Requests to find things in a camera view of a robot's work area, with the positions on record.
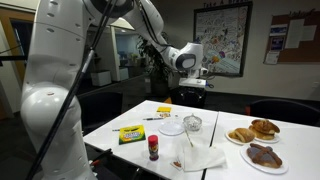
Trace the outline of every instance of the pastry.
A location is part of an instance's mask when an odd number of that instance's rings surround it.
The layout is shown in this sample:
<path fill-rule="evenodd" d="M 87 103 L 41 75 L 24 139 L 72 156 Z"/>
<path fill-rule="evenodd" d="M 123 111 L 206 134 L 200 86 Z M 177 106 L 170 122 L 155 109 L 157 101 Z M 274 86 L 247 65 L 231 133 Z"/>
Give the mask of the pastry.
<path fill-rule="evenodd" d="M 259 144 L 250 143 L 247 155 L 253 163 L 260 164 L 261 166 L 279 168 L 282 165 L 282 160 L 269 146 L 264 147 Z"/>
<path fill-rule="evenodd" d="M 249 129 L 255 134 L 256 138 L 263 139 L 263 140 L 272 140 L 272 139 L 274 139 L 274 134 L 261 133 L 261 132 L 257 131 L 256 129 L 254 129 L 254 127 L 252 125 L 249 126 Z"/>
<path fill-rule="evenodd" d="M 228 135 L 230 138 L 237 139 L 243 143 L 250 142 L 255 137 L 255 134 L 247 128 L 237 128 Z"/>
<path fill-rule="evenodd" d="M 278 126 L 270 122 L 268 119 L 256 119 L 253 120 L 251 124 L 255 130 L 264 134 L 275 134 L 280 132 Z"/>

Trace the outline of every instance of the marker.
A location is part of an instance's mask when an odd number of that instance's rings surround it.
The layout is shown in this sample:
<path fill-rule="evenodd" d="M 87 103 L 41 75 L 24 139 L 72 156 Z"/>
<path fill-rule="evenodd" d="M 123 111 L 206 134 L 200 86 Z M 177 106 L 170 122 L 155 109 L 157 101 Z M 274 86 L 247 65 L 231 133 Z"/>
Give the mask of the marker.
<path fill-rule="evenodd" d="M 163 118 L 146 118 L 146 119 L 143 119 L 143 120 L 151 121 L 151 120 L 160 120 L 160 119 L 163 119 Z"/>

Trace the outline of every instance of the white table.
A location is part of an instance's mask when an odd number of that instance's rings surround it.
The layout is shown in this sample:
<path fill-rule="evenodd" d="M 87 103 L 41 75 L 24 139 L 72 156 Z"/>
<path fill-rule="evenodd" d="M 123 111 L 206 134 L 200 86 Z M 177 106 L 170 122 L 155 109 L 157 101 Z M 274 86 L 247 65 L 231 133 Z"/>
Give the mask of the white table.
<path fill-rule="evenodd" d="M 142 120 L 144 118 L 154 117 L 159 106 L 172 107 L 171 118 L 153 121 Z M 163 123 L 170 121 L 182 123 L 183 118 L 190 116 L 192 113 L 202 119 L 202 128 L 197 133 L 189 133 L 190 139 L 195 146 L 209 147 L 218 112 L 153 101 L 144 101 L 138 106 L 130 109 L 126 113 L 85 136 L 84 141 L 101 150 L 111 148 L 114 155 L 165 178 L 184 180 L 201 179 L 203 171 L 185 173 L 183 170 L 179 171 L 170 165 L 170 163 L 176 159 L 177 152 L 183 146 L 190 146 L 186 134 L 182 133 L 177 136 L 166 136 L 158 131 Z M 146 137 L 152 134 L 158 136 L 160 157 L 157 161 L 149 160 L 147 140 L 119 145 L 119 132 L 112 131 L 113 129 L 138 124 L 143 124 Z"/>
<path fill-rule="evenodd" d="M 255 169 L 240 155 L 242 146 L 230 142 L 225 132 L 237 127 L 248 128 L 256 118 L 238 114 L 219 112 L 212 146 L 222 148 L 227 163 L 221 167 L 208 169 L 205 179 L 319 179 L 320 177 L 320 128 L 272 121 L 280 128 L 280 141 L 271 146 L 279 157 L 288 161 L 285 174 L 273 175 Z"/>

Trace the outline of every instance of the framed poster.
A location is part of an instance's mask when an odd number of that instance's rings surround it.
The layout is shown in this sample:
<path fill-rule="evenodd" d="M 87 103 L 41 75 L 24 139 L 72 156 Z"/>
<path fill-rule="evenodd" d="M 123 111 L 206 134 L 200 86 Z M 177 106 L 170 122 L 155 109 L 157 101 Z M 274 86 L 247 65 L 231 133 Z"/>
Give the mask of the framed poster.
<path fill-rule="evenodd" d="M 193 38 L 211 75 L 243 76 L 252 2 L 194 10 Z"/>

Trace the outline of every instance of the clear glass bowl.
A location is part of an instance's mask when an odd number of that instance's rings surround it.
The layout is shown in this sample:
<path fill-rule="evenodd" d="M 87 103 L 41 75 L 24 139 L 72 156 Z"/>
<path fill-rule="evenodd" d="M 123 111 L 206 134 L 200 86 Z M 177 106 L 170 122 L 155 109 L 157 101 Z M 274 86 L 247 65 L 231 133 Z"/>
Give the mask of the clear glass bowl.
<path fill-rule="evenodd" d="M 201 128 L 202 120 L 192 114 L 191 116 L 185 117 L 183 119 L 183 123 L 188 131 L 199 131 Z"/>

